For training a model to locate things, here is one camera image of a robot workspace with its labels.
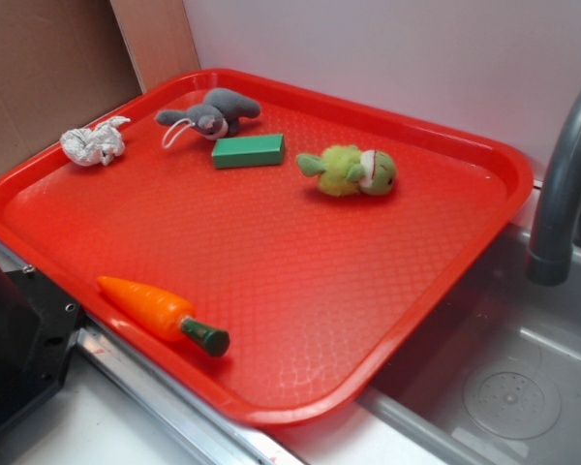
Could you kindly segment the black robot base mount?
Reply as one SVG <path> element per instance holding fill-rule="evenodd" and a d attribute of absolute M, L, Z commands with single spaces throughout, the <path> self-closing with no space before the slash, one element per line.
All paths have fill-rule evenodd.
<path fill-rule="evenodd" d="M 41 271 L 0 267 L 0 435 L 63 387 L 82 318 Z"/>

